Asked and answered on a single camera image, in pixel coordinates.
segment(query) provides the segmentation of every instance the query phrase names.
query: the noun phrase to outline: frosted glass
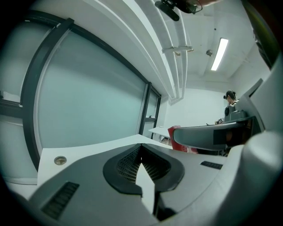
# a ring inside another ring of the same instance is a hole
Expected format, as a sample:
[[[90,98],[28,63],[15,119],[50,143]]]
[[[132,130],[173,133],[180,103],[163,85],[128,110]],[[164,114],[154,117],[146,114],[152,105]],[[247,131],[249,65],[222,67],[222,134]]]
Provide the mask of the frosted glass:
[[[145,91],[106,51],[70,32],[43,77],[38,128],[43,148],[75,147],[137,134]]]
[[[3,177],[37,178],[22,126],[0,121],[0,170]]]
[[[151,139],[152,132],[150,132],[149,129],[152,129],[153,127],[154,122],[145,122],[142,135]]]
[[[12,31],[0,53],[1,93],[20,96],[27,68],[48,30],[44,25],[21,23]]]
[[[156,106],[157,106],[157,100],[158,97],[156,96],[156,94],[153,91],[150,91],[150,95],[149,95],[149,105],[147,107],[147,112],[146,112],[146,117],[152,117],[155,118],[155,110],[156,110]]]

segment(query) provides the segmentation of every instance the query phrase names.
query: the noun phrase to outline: metal frame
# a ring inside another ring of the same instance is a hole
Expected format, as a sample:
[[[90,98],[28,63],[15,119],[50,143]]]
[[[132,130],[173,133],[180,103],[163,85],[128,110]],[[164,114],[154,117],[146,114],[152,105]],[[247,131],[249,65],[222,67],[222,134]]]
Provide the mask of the metal frame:
[[[74,20],[72,20],[71,18],[63,19],[61,17],[49,13],[29,10],[27,14],[23,17],[23,19],[25,22],[39,23],[49,26],[53,29],[42,41],[30,62],[22,86],[20,103],[17,103],[18,106],[16,106],[11,103],[7,105],[6,103],[0,102],[0,114],[5,114],[12,117],[20,117],[23,119],[23,130],[27,143],[27,148],[36,170],[38,170],[40,160],[38,146],[36,144],[36,138],[34,133],[34,103],[36,98],[36,90],[38,87],[40,75],[42,73],[42,70],[44,69],[44,65],[46,64],[48,57],[52,53],[58,41],[68,30],[71,30],[77,35],[86,38],[87,40],[91,41],[95,45],[105,50],[107,53],[109,53],[117,60],[119,60],[122,64],[124,64],[128,69],[130,69],[144,83],[147,84],[145,104],[143,107],[139,128],[139,134],[143,133],[145,121],[148,120],[146,119],[146,111],[149,103],[150,91],[152,90],[158,96],[159,104],[161,95],[154,87],[152,87],[151,83],[129,61],[127,61],[120,53],[118,53],[106,42],[104,42],[94,34],[90,33],[86,29],[74,24]],[[159,104],[157,106],[156,117],[155,119],[152,119],[155,122],[154,125],[156,125],[157,122]]]

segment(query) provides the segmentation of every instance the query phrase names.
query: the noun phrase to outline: fluorescent light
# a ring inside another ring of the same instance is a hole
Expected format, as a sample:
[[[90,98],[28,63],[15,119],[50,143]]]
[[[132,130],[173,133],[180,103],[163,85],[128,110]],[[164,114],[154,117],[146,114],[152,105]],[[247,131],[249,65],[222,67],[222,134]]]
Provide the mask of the fluorescent light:
[[[219,43],[219,47],[218,47],[218,51],[217,51],[217,54],[216,54],[216,58],[214,60],[214,63],[212,65],[212,68],[211,70],[212,71],[216,71],[221,60],[222,60],[222,57],[225,53],[225,50],[226,50],[226,47],[228,45],[228,39],[225,39],[225,38],[221,38],[220,39],[220,43]]]

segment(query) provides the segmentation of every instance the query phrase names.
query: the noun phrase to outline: white pipe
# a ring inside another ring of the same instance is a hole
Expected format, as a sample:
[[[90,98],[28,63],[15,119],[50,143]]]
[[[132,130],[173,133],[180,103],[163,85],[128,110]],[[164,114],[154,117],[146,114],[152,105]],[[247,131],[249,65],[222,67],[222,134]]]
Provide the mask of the white pipe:
[[[181,11],[177,9],[175,10],[175,12],[180,17],[179,21],[174,22],[175,30],[176,30],[177,37],[179,40],[179,47],[183,48],[187,46],[185,26],[183,22],[183,17],[181,15]],[[182,57],[182,78],[183,78],[182,79],[182,98],[184,98],[186,82],[187,82],[187,51],[186,50],[181,50],[181,57]]]
[[[163,17],[160,11],[154,6],[153,0],[135,0],[136,3],[139,5],[141,10],[144,12],[146,17],[148,18],[149,22],[151,23],[155,33],[158,36],[158,39],[161,43],[162,49],[172,48],[172,40],[168,31],[168,28],[163,20]],[[176,90],[176,98],[180,98],[179,92],[179,78],[178,78],[178,71],[177,71],[177,64],[174,53],[166,52],[165,56],[168,61],[168,65],[170,67],[173,81]]]

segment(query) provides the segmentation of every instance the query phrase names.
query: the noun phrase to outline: white table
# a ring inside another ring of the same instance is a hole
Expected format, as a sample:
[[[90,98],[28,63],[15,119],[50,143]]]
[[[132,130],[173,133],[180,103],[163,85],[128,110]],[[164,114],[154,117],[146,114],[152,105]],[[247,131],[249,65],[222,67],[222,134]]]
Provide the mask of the white table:
[[[57,173],[71,165],[73,162],[86,156],[109,151],[114,148],[123,147],[135,143],[151,143],[172,149],[171,146],[149,139],[142,135],[134,135],[126,138],[113,140],[104,143],[81,147],[66,147],[66,148],[44,148],[42,150],[39,168],[38,168],[38,186],[42,185],[48,179],[55,176]],[[67,162],[64,165],[58,166],[54,163],[57,156],[64,156]]]
[[[170,138],[169,133],[168,133],[168,129],[163,128],[163,127],[155,127],[153,129],[149,129],[150,132],[153,132],[155,134],[159,135],[159,141],[162,140],[162,137],[167,137]]]

